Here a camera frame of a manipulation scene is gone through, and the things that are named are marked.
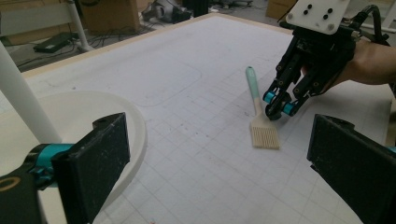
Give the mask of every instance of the white pole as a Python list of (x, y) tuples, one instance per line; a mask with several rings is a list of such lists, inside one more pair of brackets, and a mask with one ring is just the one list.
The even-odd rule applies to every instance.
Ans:
[(2, 43), (0, 43), (0, 90), (39, 143), (61, 143), (61, 137)]
[(87, 37), (85, 36), (84, 29), (82, 28), (81, 20), (79, 19), (75, 1), (69, 0), (69, 1), (67, 1), (67, 3), (69, 4), (69, 11), (70, 11), (70, 15), (72, 17), (73, 23), (76, 25), (76, 28), (77, 28), (79, 41), (81, 43), (81, 46), (80, 46), (81, 50), (84, 52), (94, 50), (94, 48), (88, 44)]

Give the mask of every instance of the human arm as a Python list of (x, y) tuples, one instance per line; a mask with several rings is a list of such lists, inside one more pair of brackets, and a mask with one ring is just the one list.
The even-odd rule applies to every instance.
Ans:
[(333, 85), (347, 80), (368, 85), (396, 82), (396, 48), (359, 41), (353, 59)]

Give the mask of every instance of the equipment on floor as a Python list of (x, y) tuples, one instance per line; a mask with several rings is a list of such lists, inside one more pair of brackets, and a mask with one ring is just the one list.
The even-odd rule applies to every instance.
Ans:
[[(389, 36), (381, 34), (378, 7), (368, 6), (350, 24), (343, 24), (348, 4), (349, 0), (300, 0), (287, 15), (293, 39), (276, 66), (276, 78), (262, 97), (268, 103), (265, 114), (269, 119), (280, 119), (282, 112), (292, 117), (310, 97), (325, 93), (353, 58), (362, 36), (389, 45)], [(373, 35), (361, 30), (369, 14), (374, 18)], [(302, 68), (307, 72), (299, 80)], [(295, 84), (294, 100), (288, 93), (291, 82)]]
[(73, 33), (60, 33), (33, 47), (35, 52), (54, 53), (70, 44), (78, 35)]
[(180, 7), (175, 0), (155, 0), (142, 11), (143, 21), (157, 18), (161, 21), (178, 23), (191, 18), (191, 12)]
[(307, 158), (362, 223), (396, 223), (394, 148), (382, 147), (345, 120), (316, 115)]
[(124, 113), (96, 120), (73, 144), (41, 144), (22, 166), (0, 176), (2, 223), (47, 223), (38, 190), (57, 184), (67, 223), (92, 223), (113, 189), (130, 150)]

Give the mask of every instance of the black bracket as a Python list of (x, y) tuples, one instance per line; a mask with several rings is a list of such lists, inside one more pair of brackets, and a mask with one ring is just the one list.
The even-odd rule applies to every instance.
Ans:
[(124, 113), (98, 119), (92, 126), (74, 145), (35, 147), (21, 167), (0, 177), (1, 223), (47, 223), (37, 191), (53, 182), (67, 222), (93, 222), (129, 162), (130, 150)]

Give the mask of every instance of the white table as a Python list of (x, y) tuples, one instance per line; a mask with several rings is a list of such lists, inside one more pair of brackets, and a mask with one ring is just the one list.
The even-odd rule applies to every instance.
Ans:
[[(94, 223), (361, 223), (309, 167), (313, 118), (346, 119), (384, 143), (392, 95), (387, 86), (344, 83), (276, 122), (280, 150), (253, 148), (245, 69), (254, 67), (266, 91), (290, 40), (275, 27), (208, 15), (24, 75), (38, 97), (107, 92), (146, 121), (142, 166)], [(9, 109), (6, 100), (0, 106)]]

